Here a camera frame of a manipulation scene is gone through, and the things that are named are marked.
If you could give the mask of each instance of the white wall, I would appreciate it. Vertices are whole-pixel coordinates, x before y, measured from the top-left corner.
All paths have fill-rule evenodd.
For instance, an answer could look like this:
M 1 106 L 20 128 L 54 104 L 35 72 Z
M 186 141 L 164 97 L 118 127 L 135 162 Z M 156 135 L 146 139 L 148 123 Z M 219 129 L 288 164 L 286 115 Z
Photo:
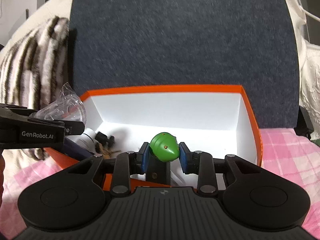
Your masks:
M 0 19 L 0 43 L 2 45 L 7 43 L 12 32 L 24 22 L 25 10 L 29 9 L 29 15 L 32 15 L 41 5 L 40 3 L 38 0 L 2 0 L 3 15 Z

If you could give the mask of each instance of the logo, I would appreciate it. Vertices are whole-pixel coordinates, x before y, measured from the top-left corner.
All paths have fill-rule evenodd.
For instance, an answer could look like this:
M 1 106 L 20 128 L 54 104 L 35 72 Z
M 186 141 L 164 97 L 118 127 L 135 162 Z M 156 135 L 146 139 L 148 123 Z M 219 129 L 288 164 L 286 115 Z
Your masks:
M 166 194 L 168 194 L 168 193 L 169 193 L 169 191 L 167 191 L 167 190 L 163 189 L 163 190 L 161 190 L 161 191 L 160 191 L 160 193 L 161 193 L 162 195 L 166 195 Z
M 43 138 L 43 139 L 53 139 L 53 134 L 46 133 L 36 133 L 36 132 L 26 132 L 23 131 L 21 133 L 23 137 L 31 137 L 31 138 Z

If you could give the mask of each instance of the gray carpet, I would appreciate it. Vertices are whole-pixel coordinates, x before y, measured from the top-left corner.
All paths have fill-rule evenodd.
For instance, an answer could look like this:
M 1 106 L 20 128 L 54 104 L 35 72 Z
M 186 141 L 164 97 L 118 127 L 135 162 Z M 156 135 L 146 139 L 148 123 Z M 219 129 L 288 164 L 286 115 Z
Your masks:
M 78 94 L 242 84 L 261 128 L 296 125 L 298 55 L 285 0 L 73 0 L 71 29 Z

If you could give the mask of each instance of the white textured fabric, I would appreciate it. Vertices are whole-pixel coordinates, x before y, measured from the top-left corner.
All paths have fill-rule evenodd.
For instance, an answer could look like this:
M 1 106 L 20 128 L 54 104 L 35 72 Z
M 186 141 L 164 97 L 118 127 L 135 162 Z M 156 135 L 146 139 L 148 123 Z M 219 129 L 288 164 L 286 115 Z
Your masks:
M 315 129 L 311 134 L 311 139 L 315 140 L 320 138 L 320 46 L 310 44 L 302 36 L 302 26 L 306 24 L 306 13 L 308 12 L 305 13 L 297 0 L 286 0 L 286 2 L 298 49 L 300 72 L 299 105 L 303 106 L 310 115 Z
M 307 56 L 302 68 L 300 105 L 309 113 L 315 131 L 311 139 L 320 138 L 320 46 L 305 41 Z

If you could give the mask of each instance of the orange box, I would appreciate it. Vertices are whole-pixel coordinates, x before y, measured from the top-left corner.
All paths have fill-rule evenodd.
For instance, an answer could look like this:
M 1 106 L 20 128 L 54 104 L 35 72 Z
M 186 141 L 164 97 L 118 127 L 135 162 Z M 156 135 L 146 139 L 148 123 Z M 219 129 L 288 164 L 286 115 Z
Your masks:
M 115 136 L 114 150 L 138 151 L 157 133 L 169 132 L 191 151 L 209 152 L 215 158 L 235 154 L 261 166 L 260 132 L 241 85 L 110 88 L 87 91 L 81 100 L 86 128 Z M 76 163 L 50 148 L 47 151 L 62 168 Z M 171 170 L 178 185 L 196 185 L 197 176 L 183 174 L 179 160 L 172 162 Z

